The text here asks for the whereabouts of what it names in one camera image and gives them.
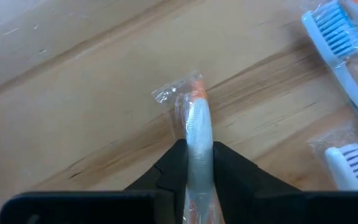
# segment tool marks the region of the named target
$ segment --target wooden surface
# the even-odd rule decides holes
[[[0,206],[123,189],[174,142],[150,93],[195,69],[215,140],[296,187],[334,188],[308,140],[358,133],[358,118],[288,1],[163,1],[119,23],[0,86]]]

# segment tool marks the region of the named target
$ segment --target wood grain surface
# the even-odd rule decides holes
[[[0,207],[129,185],[175,141],[151,92],[196,69],[216,141],[300,189],[334,189],[308,141],[349,122],[358,135],[358,116],[297,7],[172,0],[118,23],[0,86]]]

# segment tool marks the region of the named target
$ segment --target clear plastic packaging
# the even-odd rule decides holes
[[[188,182],[184,223],[221,223],[213,182],[213,135],[203,77],[194,71],[152,93],[164,105],[175,138],[188,145]]]
[[[338,190],[358,190],[358,137],[352,123],[309,140]]]
[[[302,23],[358,111],[358,0],[301,0]]]

